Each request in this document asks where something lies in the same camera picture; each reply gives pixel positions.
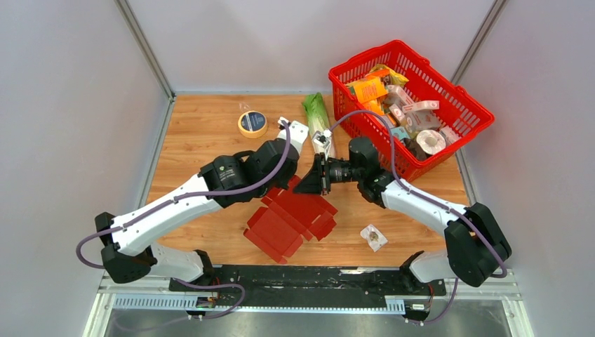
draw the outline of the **red basket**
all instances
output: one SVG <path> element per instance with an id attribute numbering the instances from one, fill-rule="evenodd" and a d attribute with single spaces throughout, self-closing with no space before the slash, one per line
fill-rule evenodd
<path id="1" fill-rule="evenodd" d="M 454 86 L 404 42 L 394 40 L 350 58 L 347 62 L 330 70 L 328 78 L 333 83 L 333 103 L 335 119 L 364 107 L 349 92 L 345 84 L 361 79 L 370 69 L 382 63 L 396 72 L 405 75 L 409 82 L 405 91 L 413 100 L 439 100 L 440 109 L 434 110 L 443 126 L 450 126 L 461 139 L 449 145 L 438 154 L 424 160 L 417 160 L 397 139 L 395 139 L 396 172 L 406 180 L 414 180 L 428 172 L 473 139 L 480 131 L 494 122 L 494 116 L 461 86 Z M 376 118 L 367 114 L 358 114 L 341 123 L 351 136 L 369 137 L 385 167 L 390 166 L 389 134 Z"/>

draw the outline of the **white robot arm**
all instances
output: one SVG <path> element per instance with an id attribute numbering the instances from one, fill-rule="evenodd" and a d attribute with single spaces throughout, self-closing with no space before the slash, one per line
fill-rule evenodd
<path id="1" fill-rule="evenodd" d="M 293 191 L 327 194 L 332 183 L 350 181 L 357 182 L 364 199 L 404 213 L 445 238 L 446 249 L 417 252 L 401 265 L 403 282 L 411 288 L 419 283 L 451 277 L 459 277 L 471 286 L 480 286 L 499 264 L 479 235 L 487 240 L 502 261 L 512 254 L 488 207 L 480 203 L 473 206 L 450 203 L 403 179 L 395 179 L 391 172 L 381 167 L 378 152 L 367 137 L 349 141 L 349 160 L 315 154 L 312 169 Z M 473 235 L 462 217 L 470 219 L 479 233 Z"/>
<path id="2" fill-rule="evenodd" d="M 152 203 L 122 216 L 101 213 L 95 218 L 98 232 L 122 230 L 100 236 L 102 262 L 116 283 L 135 281 L 145 275 L 173 277 L 194 284 L 210 281 L 212 265 L 203 251 L 184 252 L 155 243 L 159 237 L 188 221 L 219 211 L 236 202 L 264 196 L 270 187 L 287 188 L 297 169 L 308 127 L 298 121 L 279 120 L 281 131 L 256 151 L 220 156 L 203 166 L 198 174 Z M 290 145 L 284 163 L 279 163 Z M 246 190 L 263 180 L 276 166 L 279 170 L 259 188 Z"/>

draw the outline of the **metal frame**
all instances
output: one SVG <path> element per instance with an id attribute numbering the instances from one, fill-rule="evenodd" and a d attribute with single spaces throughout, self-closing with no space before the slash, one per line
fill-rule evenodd
<path id="1" fill-rule="evenodd" d="M 490 10 L 486 14 L 486 17 L 483 19 L 481 26 L 479 26 L 479 29 L 477 30 L 475 37 L 471 41 L 469 48 L 467 49 L 467 51 L 463 55 L 463 58 L 461 59 L 461 62 L 457 66 L 455 73 L 450 78 L 450 82 L 452 84 L 455 84 L 455 85 L 459 84 L 459 82 L 461 81 L 461 78 L 463 77 L 463 75 L 467 71 L 467 68 L 473 61 L 473 58 L 477 54 L 477 51 L 480 49 L 481 45 L 486 40 L 486 37 L 490 33 L 491 29 L 494 27 L 494 24 L 496 23 L 498 17 L 502 13 L 502 10 L 504 9 L 504 7 L 506 6 L 507 3 L 508 3 L 508 0 L 495 0 L 494 1 L 492 6 L 490 7 Z M 469 168 L 465 161 L 464 148 L 461 148 L 460 150 L 458 150 L 455 153 L 455 156 L 457 158 L 457 163 L 459 164 L 459 171 L 460 171 L 461 177 L 463 179 L 463 185 L 465 187 L 465 191 L 467 192 L 467 198 L 468 198 L 470 204 L 474 204 L 475 202 L 477 202 L 477 194 L 474 189 L 473 178 L 471 177 L 471 174 L 469 173 Z"/>
<path id="2" fill-rule="evenodd" d="M 116 3 L 116 5 L 118 6 L 120 14 L 122 14 L 122 18 L 126 21 L 128 28 L 130 28 L 132 35 L 136 39 L 136 42 L 140 50 L 142 51 L 142 54 L 145 56 L 145 59 L 151 67 L 153 74 L 155 74 L 155 77 L 159 82 L 159 85 L 163 89 L 163 92 L 168 96 L 170 100 L 172 100 L 175 97 L 175 93 L 171 88 L 171 85 L 169 84 L 169 81 L 167 80 L 167 77 L 163 72 L 163 69 L 159 65 L 159 62 L 157 62 L 157 58 L 155 57 L 155 54 L 153 53 L 153 50 L 151 49 L 151 46 L 147 41 L 147 37 L 142 32 L 142 29 L 140 29 L 138 20 L 136 20 L 134 11 L 128 3 L 128 0 L 114 0 L 114 3 Z"/>
<path id="3" fill-rule="evenodd" d="M 135 37 L 140 49 L 142 50 L 147 63 L 151 67 L 156 79 L 161 85 L 164 93 L 170 99 L 167 112 L 163 118 L 163 125 L 159 133 L 159 137 L 156 141 L 154 154 L 147 173 L 147 179 L 143 186 L 142 191 L 138 197 L 138 205 L 142 206 L 146 200 L 151 186 L 152 178 L 155 172 L 157 162 L 159 160 L 159 153 L 165 139 L 167 127 L 171 119 L 173 106 L 175 103 L 175 97 L 178 94 L 204 94 L 192 91 L 186 92 L 175 92 L 169 84 L 166 75 L 163 73 L 162 68 L 155 55 L 153 54 L 149 43 L 142 33 L 140 25 L 138 24 L 134 12 L 127 0 L 114 0 L 116 5 L 125 21 L 127 22 L 131 33 Z M 481 47 L 481 44 L 485 41 L 489 31 L 495 24 L 498 16 L 501 14 L 507 0 L 495 0 L 486 17 L 484 18 L 481 26 L 479 27 L 476 36 L 469 45 L 467 52 L 461 59 L 451 82 L 458 84 L 467 70 L 469 64 L 473 60 L 476 52 Z M 457 162 L 459 164 L 460 173 L 463 179 L 464 187 L 467 192 L 467 197 L 471 203 L 476 201 L 476 192 L 474 190 L 474 182 L 470 176 L 469 169 L 465 163 L 464 151 L 460 150 L 456 153 Z M 508 271 L 509 275 L 504 279 L 489 279 L 480 288 L 474 288 L 467 286 L 460 282 L 457 290 L 458 300 L 499 300 L 502 302 L 504 311 L 507 315 L 508 324 L 513 337 L 517 336 L 533 336 L 530 323 L 527 318 L 523 299 L 519 293 L 516 280 L 514 279 L 514 272 Z M 448 291 L 452 291 L 454 280 L 445 280 L 445 286 Z M 172 303 L 184 303 L 186 298 L 196 298 L 197 296 L 208 296 L 208 292 L 205 293 L 173 293 L 168 290 L 169 278 L 164 277 L 145 277 L 141 280 L 130 284 L 116 284 L 112 281 L 109 275 L 105 274 L 102 278 L 98 294 L 95 297 L 93 309 L 89 315 L 87 325 L 83 336 L 104 336 L 107 329 L 107 324 L 111 311 L 114 308 L 120 308 L 121 306 L 130 305 L 135 303 L 138 308 L 145 309 L 164 309 L 164 310 L 185 310 L 186 307 L 182 308 L 179 305 L 176 307 Z M 425 296 L 390 296 L 387 299 L 386 310 L 350 310 L 340 309 L 333 310 L 322 310 L 316 308 L 241 308 L 242 311 L 256 311 L 256 312 L 332 312 L 332 313 L 390 313 L 396 315 L 400 304 L 403 300 L 415 300 L 424 299 Z M 171 302 L 171 300 L 180 300 L 180 302 Z"/>

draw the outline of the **cable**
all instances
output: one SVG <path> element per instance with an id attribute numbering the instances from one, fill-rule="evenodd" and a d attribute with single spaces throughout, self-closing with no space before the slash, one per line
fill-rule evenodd
<path id="1" fill-rule="evenodd" d="M 428 284 L 429 290 L 429 300 L 428 300 L 428 310 L 432 307 L 432 302 L 434 301 L 434 287 L 431 284 Z"/>
<path id="2" fill-rule="evenodd" d="M 336 121 L 331 127 L 330 127 L 330 131 L 332 132 L 337 126 L 339 126 L 345 119 L 350 118 L 351 116 L 354 116 L 355 114 L 371 114 L 374 117 L 377 117 L 377 119 L 385 126 L 388 134 L 390 135 L 390 126 L 387 123 L 387 121 L 385 121 L 383 118 L 381 118 L 380 115 L 371 112 L 370 110 L 355 110 L 352 111 L 348 114 L 346 114 L 345 116 L 341 117 L 338 121 Z M 502 269 L 502 273 L 500 274 L 492 274 L 491 277 L 495 277 L 495 278 L 504 278 L 506 277 L 506 275 L 508 274 L 506 266 L 504 266 L 504 261 L 501 259 L 501 257 L 498 255 L 498 253 L 496 252 L 496 250 L 492 247 L 492 245 L 488 242 L 488 240 L 486 239 L 486 237 L 483 236 L 483 234 L 481 234 L 479 232 L 479 230 L 477 229 L 477 227 L 475 227 L 475 225 L 463 214 L 461 214 L 459 211 L 452 209 L 451 207 L 442 204 L 441 202 L 439 202 L 438 200 L 435 200 L 434 198 L 428 197 L 425 194 L 419 193 L 415 190 L 410 189 L 407 185 L 405 185 L 402 181 L 401 178 L 399 177 L 399 175 L 396 172 L 396 168 L 394 165 L 394 156 L 395 156 L 395 145 L 394 145 L 394 137 L 393 136 L 389 136 L 390 137 L 390 141 L 389 144 L 391 146 L 391 170 L 392 170 L 392 175 L 394 176 L 395 181 L 397 182 L 397 184 L 399 184 L 399 186 L 401 186 L 402 189 L 404 189 L 407 193 L 411 193 L 413 195 L 415 195 L 416 197 L 419 197 L 425 201 L 428 201 L 430 204 L 433 204 L 435 206 L 440 207 L 441 209 L 446 210 L 447 212 L 451 212 L 452 214 L 458 216 L 467 226 L 469 226 L 469 228 L 475 232 L 475 235 L 479 238 L 479 240 L 481 241 L 481 243 L 483 243 L 486 248 L 488 249 L 488 251 L 490 252 L 490 254 L 492 254 L 492 256 L 494 257 L 494 259 L 497 261 L 498 265 L 500 266 L 500 269 Z M 446 315 L 446 313 L 449 311 L 451 305 L 453 304 L 453 301 L 455 299 L 455 294 L 457 293 L 457 286 L 459 284 L 459 279 L 455 278 L 455 285 L 453 287 L 453 293 L 450 296 L 450 300 L 448 301 L 446 308 L 444 308 L 444 311 L 441 312 L 440 315 L 438 315 L 438 317 L 433 318 L 431 320 L 425 321 L 423 322 L 424 324 L 431 324 L 434 322 L 439 321 L 440 319 L 442 319 L 442 317 L 444 317 L 444 315 Z"/>
<path id="3" fill-rule="evenodd" d="M 176 279 L 174 277 L 172 277 L 172 278 L 175 281 L 177 281 L 178 283 L 180 283 L 181 285 L 187 286 L 188 288 L 192 288 L 192 289 L 196 289 L 196 290 L 213 290 L 213 289 L 223 289 L 223 288 L 238 288 L 238 289 L 240 289 L 240 291 L 241 291 L 240 299 L 238 299 L 238 301 L 235 302 L 231 307 L 227 308 L 226 310 L 224 310 L 222 312 L 218 312 L 217 314 L 214 314 L 214 315 L 203 316 L 203 319 L 214 319 L 214 318 L 219 318 L 219 317 L 228 315 L 229 313 L 234 311 L 234 309 L 237 308 L 243 302 L 244 298 L 246 297 L 246 290 L 244 289 L 244 287 L 241 284 L 228 283 L 228 284 L 219 284 L 217 286 L 197 286 L 197 285 L 188 283 L 186 281 L 182 281 L 181 279 Z"/>
<path id="4" fill-rule="evenodd" d="M 277 165 L 273 168 L 273 170 L 269 174 L 267 174 L 263 179 L 258 181 L 257 183 L 254 183 L 250 186 L 239 188 L 237 190 L 189 192 L 189 193 L 184 193 L 184 194 L 175 196 L 173 199 L 164 201 L 164 202 L 160 203 L 159 205 L 149 209 L 148 211 L 140 214 L 139 216 L 136 216 L 134 219 L 128 221 L 127 223 L 124 223 L 121 227 L 118 226 L 118 227 L 109 228 L 107 230 L 93 233 L 93 234 L 85 237 L 76 245 L 76 257 L 79 258 L 79 260 L 84 265 L 87 265 L 88 267 L 92 267 L 92 268 L 96 268 L 96 269 L 105 269 L 105 268 L 103 268 L 102 265 L 98 265 L 97 263 L 90 262 L 83 256 L 82 248 L 83 248 L 84 244 L 86 244 L 87 242 L 89 242 L 92 239 L 95 239 L 96 237 L 101 237 L 103 235 L 111 234 L 113 232 L 118 232 L 119 230 L 123 230 L 124 228 L 128 228 L 128 227 L 134 225 L 135 223 L 137 223 L 138 221 L 146 218 L 147 216 L 150 216 L 151 214 L 153 214 L 161 209 L 164 209 L 165 207 L 167 207 L 171 204 L 174 204 L 175 202 L 178 202 L 182 199 L 186 199 L 186 198 L 190 198 L 190 197 L 216 197 L 216 196 L 222 196 L 222 195 L 235 195 L 235 194 L 250 192 L 251 190 L 256 190 L 260 186 L 263 186 L 265 183 L 267 183 L 269 180 L 271 180 L 281 170 L 281 167 L 283 166 L 283 164 L 285 164 L 285 160 L 287 159 L 287 156 L 289 154 L 290 139 L 291 139 L 289 125 L 285 121 L 281 121 L 281 123 L 283 124 L 283 127 L 285 128 L 285 135 L 286 135 L 286 137 L 285 137 L 286 141 L 285 141 L 285 147 L 283 148 L 283 153 L 281 154 L 281 158 L 280 158 L 279 162 L 277 163 Z"/>
<path id="5" fill-rule="evenodd" d="M 76 245 L 76 257 L 84 265 L 87 265 L 88 267 L 92 267 L 92 268 L 96 268 L 96 269 L 105 269 L 102 265 L 98 265 L 97 263 L 92 263 L 83 256 L 82 248 L 85 243 L 89 242 L 92 239 L 95 239 L 96 237 L 101 237 L 103 235 L 118 232 L 119 230 L 123 230 L 124 228 L 130 227 L 130 226 L 134 225 L 135 223 L 137 223 L 138 221 L 142 220 L 143 218 L 146 218 L 147 216 L 150 216 L 151 214 L 167 207 L 168 205 L 178 202 L 182 199 L 186 199 L 186 198 L 190 198 L 190 197 L 215 197 L 215 196 L 222 196 L 222 195 L 235 195 L 235 194 L 250 192 L 252 190 L 259 188 L 260 186 L 263 186 L 265 183 L 267 183 L 269 180 L 271 180 L 281 170 L 281 167 L 285 164 L 285 160 L 287 159 L 287 156 L 289 154 L 289 149 L 290 149 L 290 144 L 291 144 L 291 142 L 290 142 L 291 134 L 289 131 L 289 125 L 285 121 L 281 121 L 281 124 L 283 125 L 283 128 L 285 129 L 285 132 L 286 132 L 285 147 L 283 148 L 283 153 L 281 154 L 281 158 L 279 159 L 279 162 L 276 164 L 276 166 L 273 168 L 273 170 L 269 174 L 267 174 L 263 179 L 258 181 L 257 183 L 254 183 L 247 187 L 239 188 L 237 190 L 190 192 L 190 193 L 178 195 L 178 196 L 174 197 L 173 200 L 164 201 L 161 204 L 151 208 L 150 210 L 140 214 L 139 216 L 135 217 L 134 219 L 128 221 L 127 223 L 124 223 L 121 227 L 118 226 L 118 227 L 108 228 L 106 230 L 102 230 L 102 231 L 99 231 L 97 233 L 94 233 L 94 234 L 91 234 L 91 235 L 85 237 Z M 223 289 L 223 288 L 238 288 L 241 290 L 240 299 L 238 299 L 237 302 L 235 302 L 231 307 L 229 307 L 225 311 L 219 312 L 215 315 L 209 315 L 209 316 L 204 316 L 204 317 L 195 317 L 195 318 L 215 319 L 215 318 L 219 318 L 219 317 L 228 315 L 233 310 L 235 310 L 237 307 L 239 307 L 240 304 L 243 302 L 244 298 L 246 297 L 246 290 L 244 289 L 244 287 L 241 284 L 231 283 L 231 284 L 220 284 L 220 285 L 216 285 L 216 286 L 197 286 L 194 284 L 190 284 L 186 281 L 182 281 L 181 279 L 176 279 L 176 278 L 173 278 L 173 279 L 175 281 L 183 284 L 184 286 L 187 286 L 187 287 L 193 288 L 193 289 L 197 289 L 197 290 L 210 290 L 210 289 Z M 158 326 L 152 326 L 150 328 L 144 328 L 144 329 L 139 329 L 139 330 L 129 329 L 124 326 L 121 326 L 117 323 L 117 320 L 114 321 L 114 325 L 116 325 L 119 329 L 122 329 L 124 331 L 143 332 L 143 331 L 151 331 L 151 330 L 155 330 L 155 329 L 160 329 L 160 328 L 168 326 L 170 324 L 181 322 L 182 320 L 185 320 L 185 319 L 186 319 L 186 317 L 181 317 L 181 318 L 166 322 L 164 324 L 160 324 Z"/>

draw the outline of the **food package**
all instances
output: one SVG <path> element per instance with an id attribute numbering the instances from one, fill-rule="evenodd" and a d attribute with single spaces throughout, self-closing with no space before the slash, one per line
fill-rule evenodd
<path id="1" fill-rule="evenodd" d="M 375 65 L 374 67 L 372 67 L 372 69 L 370 69 L 370 72 L 368 73 L 368 75 L 366 75 L 366 77 L 368 77 L 370 75 L 371 76 L 379 76 L 379 77 L 385 77 L 388 75 L 390 82 L 388 80 L 384 80 L 383 82 L 385 82 L 385 86 L 388 86 L 388 85 L 404 86 L 405 83 L 409 82 L 407 77 L 404 77 L 403 75 L 399 74 L 398 72 L 395 72 L 393 69 L 391 69 L 387 65 L 381 65 L 381 64 Z"/>
<path id="2" fill-rule="evenodd" d="M 389 125 L 389 130 L 390 130 L 391 128 L 394 128 L 394 127 L 396 126 L 396 125 L 395 125 L 395 123 L 394 123 L 394 122 L 391 120 L 391 118 L 389 117 L 389 115 L 388 115 L 388 114 L 383 114 L 382 116 L 380 116 L 380 118 L 379 118 L 379 119 L 382 119 L 382 120 L 384 120 L 385 122 L 387 122 L 387 124 Z M 384 124 L 384 123 L 380 122 L 380 125 L 381 125 L 381 127 L 382 127 L 382 128 L 386 128 L 386 126 L 385 126 L 385 124 Z"/>
<path id="3" fill-rule="evenodd" d="M 387 113 L 392 116 L 392 118 L 397 122 L 400 126 L 405 122 L 405 114 L 403 110 L 399 108 L 398 105 L 393 104 L 387 108 Z"/>
<path id="4" fill-rule="evenodd" d="M 374 112 L 376 114 L 385 114 L 385 112 L 382 110 L 382 101 L 379 99 L 374 99 L 374 100 L 369 100 L 368 102 L 362 103 L 363 108 L 366 110 L 370 110 L 371 112 Z"/>
<path id="5" fill-rule="evenodd" d="M 440 101 L 438 100 L 423 100 L 421 102 L 404 105 L 403 111 L 405 113 L 420 110 L 437 110 L 440 108 Z"/>
<path id="6" fill-rule="evenodd" d="M 400 86 L 387 86 L 387 90 L 388 97 L 385 100 L 385 104 L 397 104 L 398 106 L 403 106 L 415 103 L 413 99 L 409 97 L 405 90 Z"/>
<path id="7" fill-rule="evenodd" d="M 454 132 L 454 130 L 451 129 L 448 125 L 441 128 L 438 131 L 438 133 L 440 133 L 442 137 L 444 137 L 444 140 L 446 140 L 447 145 L 453 144 L 457 140 L 461 139 L 461 137 L 456 132 Z"/>
<path id="8" fill-rule="evenodd" d="M 379 77 L 353 81 L 347 84 L 347 88 L 357 97 L 360 103 L 366 103 L 388 94 L 385 85 L 380 81 Z"/>
<path id="9" fill-rule="evenodd" d="M 411 152 L 411 154 L 419 161 L 424 161 L 429 158 L 429 155 L 422 150 L 420 145 L 415 142 L 414 139 L 405 138 L 403 139 L 405 148 Z"/>
<path id="10" fill-rule="evenodd" d="M 405 126 L 411 138 L 415 138 L 420 131 L 438 130 L 440 125 L 440 120 L 432 111 L 421 110 L 406 113 L 403 126 Z"/>
<path id="11" fill-rule="evenodd" d="M 391 134 L 397 137 L 397 139 L 399 139 L 399 142 L 401 142 L 403 145 L 405 145 L 405 139 L 411 139 L 409 133 L 407 133 L 407 130 L 405 130 L 405 128 L 402 126 L 392 128 Z"/>

